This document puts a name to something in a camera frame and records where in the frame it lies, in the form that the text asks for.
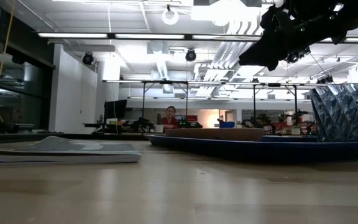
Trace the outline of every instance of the blue faceted structure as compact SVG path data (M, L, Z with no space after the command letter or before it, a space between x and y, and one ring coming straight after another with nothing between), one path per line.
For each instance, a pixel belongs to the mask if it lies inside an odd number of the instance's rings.
M310 97L320 142L358 141L358 84L317 87Z

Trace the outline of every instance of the blue tray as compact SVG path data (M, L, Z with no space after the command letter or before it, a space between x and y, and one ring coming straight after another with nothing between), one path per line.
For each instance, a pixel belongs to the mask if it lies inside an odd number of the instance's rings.
M257 162L315 162L358 158L358 142L264 136L258 142L147 136L155 146Z

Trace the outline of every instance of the brown board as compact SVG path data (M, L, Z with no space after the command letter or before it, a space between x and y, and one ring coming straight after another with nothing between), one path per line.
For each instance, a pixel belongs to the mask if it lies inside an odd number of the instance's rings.
M265 134L265 130L262 128L192 128L169 129L165 131L165 134L176 138L259 141Z

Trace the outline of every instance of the wooden table surface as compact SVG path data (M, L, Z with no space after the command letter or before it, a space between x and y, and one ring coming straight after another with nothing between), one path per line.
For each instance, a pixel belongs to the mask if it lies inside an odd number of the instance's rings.
M0 224L358 223L358 162L267 166L130 143L139 163L0 167Z

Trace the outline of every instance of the person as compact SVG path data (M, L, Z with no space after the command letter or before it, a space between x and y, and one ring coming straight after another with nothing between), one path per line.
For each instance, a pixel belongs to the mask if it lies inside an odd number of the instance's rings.
M173 106L169 106L165 111L167 116L161 119L164 129L179 128L179 121L175 118L176 109Z

